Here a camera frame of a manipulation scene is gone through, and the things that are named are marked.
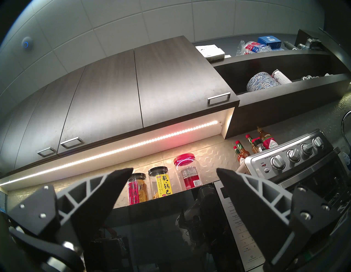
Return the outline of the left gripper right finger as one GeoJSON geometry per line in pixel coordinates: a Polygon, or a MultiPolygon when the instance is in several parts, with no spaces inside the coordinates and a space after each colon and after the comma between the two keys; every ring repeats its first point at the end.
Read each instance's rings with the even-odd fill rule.
{"type": "Polygon", "coordinates": [[[305,185],[293,192],[251,175],[217,168],[242,222],[265,258],[264,270],[333,270],[340,213],[305,185]]]}

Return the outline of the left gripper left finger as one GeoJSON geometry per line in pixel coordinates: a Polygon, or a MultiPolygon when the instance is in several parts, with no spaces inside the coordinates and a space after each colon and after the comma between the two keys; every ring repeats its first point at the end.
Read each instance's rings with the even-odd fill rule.
{"type": "Polygon", "coordinates": [[[85,178],[59,192],[44,185],[8,212],[11,236],[70,242],[84,252],[111,213],[133,168],[85,178]]]}

